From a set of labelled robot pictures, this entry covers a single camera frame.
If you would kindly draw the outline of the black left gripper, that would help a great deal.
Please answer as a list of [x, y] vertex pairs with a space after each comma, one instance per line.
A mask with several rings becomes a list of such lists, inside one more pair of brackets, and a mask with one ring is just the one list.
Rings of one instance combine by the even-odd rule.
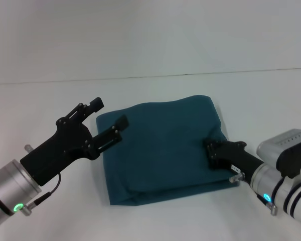
[[126, 115], [95, 137], [82, 123], [102, 108], [104, 104], [100, 97], [88, 105], [79, 103], [57, 123], [52, 137], [20, 160], [39, 186], [44, 186], [74, 161], [81, 158], [96, 160], [101, 153], [122, 141], [120, 133], [129, 126]]

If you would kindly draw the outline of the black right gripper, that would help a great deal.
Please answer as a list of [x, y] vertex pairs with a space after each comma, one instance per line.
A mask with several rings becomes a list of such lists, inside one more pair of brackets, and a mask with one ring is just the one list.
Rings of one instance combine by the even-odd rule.
[[244, 180], [251, 180], [254, 172], [263, 162], [245, 151], [245, 142], [229, 142], [225, 140], [203, 139], [211, 169], [232, 170], [234, 166], [244, 174]]

